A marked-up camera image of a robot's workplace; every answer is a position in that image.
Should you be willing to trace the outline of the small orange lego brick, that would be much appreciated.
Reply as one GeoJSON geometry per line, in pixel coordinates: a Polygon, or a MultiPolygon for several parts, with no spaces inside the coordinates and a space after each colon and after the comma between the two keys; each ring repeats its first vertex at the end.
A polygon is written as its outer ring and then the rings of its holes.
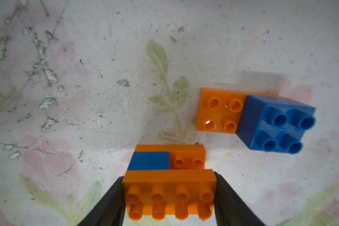
{"type": "Polygon", "coordinates": [[[129,170],[122,184],[131,220],[212,216],[217,178],[211,169],[129,170]]]}

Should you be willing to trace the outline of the orange lego plate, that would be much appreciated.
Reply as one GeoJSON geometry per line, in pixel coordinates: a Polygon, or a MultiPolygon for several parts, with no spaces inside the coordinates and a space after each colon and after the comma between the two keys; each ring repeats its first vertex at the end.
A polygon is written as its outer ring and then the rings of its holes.
{"type": "Polygon", "coordinates": [[[137,145],[134,152],[169,152],[170,170],[203,170],[206,151],[203,145],[137,145]]]}
{"type": "Polygon", "coordinates": [[[235,134],[248,95],[257,93],[202,87],[196,114],[196,129],[235,134]]]}

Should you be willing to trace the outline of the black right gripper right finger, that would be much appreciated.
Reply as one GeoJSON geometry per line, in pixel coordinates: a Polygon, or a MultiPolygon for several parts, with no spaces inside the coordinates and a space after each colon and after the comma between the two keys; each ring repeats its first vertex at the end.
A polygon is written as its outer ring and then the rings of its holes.
{"type": "Polygon", "coordinates": [[[214,211],[218,226],[265,226],[235,190],[217,172],[214,211]]]}

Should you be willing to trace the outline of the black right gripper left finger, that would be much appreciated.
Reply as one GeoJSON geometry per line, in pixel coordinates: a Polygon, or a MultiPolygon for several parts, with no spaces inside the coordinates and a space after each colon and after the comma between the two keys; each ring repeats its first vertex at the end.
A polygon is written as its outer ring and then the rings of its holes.
{"type": "Polygon", "coordinates": [[[78,226],[122,226],[126,203],[119,177],[78,226]]]}

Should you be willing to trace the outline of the blue square lego brick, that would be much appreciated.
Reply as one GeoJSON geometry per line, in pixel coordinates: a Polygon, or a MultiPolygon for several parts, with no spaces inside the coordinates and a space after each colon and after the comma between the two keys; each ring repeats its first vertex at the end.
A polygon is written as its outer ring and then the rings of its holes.
{"type": "Polygon", "coordinates": [[[315,107],[292,99],[249,95],[236,134],[250,150],[297,154],[314,113],[315,107]]]}

